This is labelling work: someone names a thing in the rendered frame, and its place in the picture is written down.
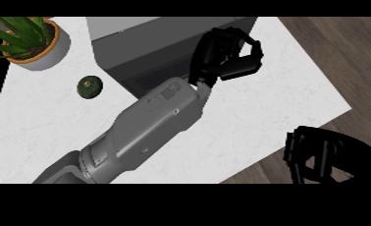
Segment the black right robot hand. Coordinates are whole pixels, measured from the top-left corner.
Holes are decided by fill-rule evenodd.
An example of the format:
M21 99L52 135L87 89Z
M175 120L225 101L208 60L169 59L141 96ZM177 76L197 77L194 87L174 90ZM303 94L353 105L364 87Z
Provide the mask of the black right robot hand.
M294 184L371 184L371 145L343 133L299 126L287 134L283 160Z

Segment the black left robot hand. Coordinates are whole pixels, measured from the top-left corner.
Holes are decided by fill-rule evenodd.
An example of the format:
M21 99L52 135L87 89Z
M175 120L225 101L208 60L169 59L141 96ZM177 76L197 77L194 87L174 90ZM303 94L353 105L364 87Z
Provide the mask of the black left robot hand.
M262 67L262 57L261 41L240 28L212 28L194 49L188 84L213 87L218 80L255 74Z

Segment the dark grey microwave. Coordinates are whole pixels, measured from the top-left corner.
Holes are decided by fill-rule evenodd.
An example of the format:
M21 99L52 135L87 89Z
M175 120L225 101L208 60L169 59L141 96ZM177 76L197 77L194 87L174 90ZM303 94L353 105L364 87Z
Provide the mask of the dark grey microwave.
M135 98L169 78L188 78L191 55L212 28L250 33L256 17L87 17L99 67Z

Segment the dark green round vegetable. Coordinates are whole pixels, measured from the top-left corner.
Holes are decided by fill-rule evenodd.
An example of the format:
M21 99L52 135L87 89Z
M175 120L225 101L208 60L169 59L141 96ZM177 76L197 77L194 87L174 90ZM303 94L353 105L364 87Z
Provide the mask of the dark green round vegetable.
M77 85L78 95L84 99L94 98L103 90L103 81L97 76L85 76Z

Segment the potted green plant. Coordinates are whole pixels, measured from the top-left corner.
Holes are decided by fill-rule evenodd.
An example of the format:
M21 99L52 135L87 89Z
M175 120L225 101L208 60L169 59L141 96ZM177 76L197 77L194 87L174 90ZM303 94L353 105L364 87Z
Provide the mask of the potted green plant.
M50 69L65 58L71 38L59 24L44 17L0 17L1 58L29 71Z

